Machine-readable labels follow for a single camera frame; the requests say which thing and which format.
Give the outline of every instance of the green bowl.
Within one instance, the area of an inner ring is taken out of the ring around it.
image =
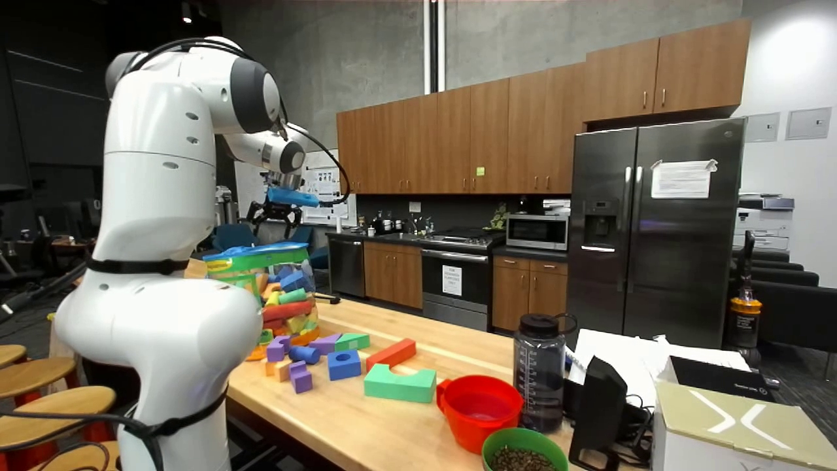
[[[532,429],[500,429],[481,446],[481,470],[495,471],[500,451],[529,451],[550,462],[553,471],[568,471],[568,455],[546,437]]]

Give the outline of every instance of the stainless steel refrigerator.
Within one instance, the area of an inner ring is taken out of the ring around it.
[[[720,347],[740,158],[737,118],[575,137],[568,315]]]

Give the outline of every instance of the wooden stool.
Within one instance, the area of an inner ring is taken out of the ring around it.
[[[34,466],[32,471],[69,471],[69,470],[115,471],[117,459],[120,459],[117,443],[92,443],[92,446],[74,447],[69,454],[61,454],[52,462]]]
[[[27,360],[27,348],[23,347],[0,347],[0,369],[7,365],[19,365]]]
[[[17,412],[21,413],[104,413],[115,404],[111,388],[74,388],[36,398]],[[55,441],[77,429],[78,419],[23,419],[0,416],[0,471],[28,471],[57,454]],[[87,443],[112,441],[104,422],[85,426]]]
[[[69,379],[69,388],[78,386],[74,360],[36,360],[11,365],[0,369],[0,398],[13,398],[17,407],[36,400],[44,386]]]

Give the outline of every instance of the microwave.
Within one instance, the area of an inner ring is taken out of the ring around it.
[[[504,246],[568,252],[571,214],[507,214]]]

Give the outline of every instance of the black bottle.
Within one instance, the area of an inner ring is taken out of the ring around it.
[[[565,337],[557,319],[527,315],[516,336],[516,388],[523,396],[521,426],[557,433],[565,400]]]

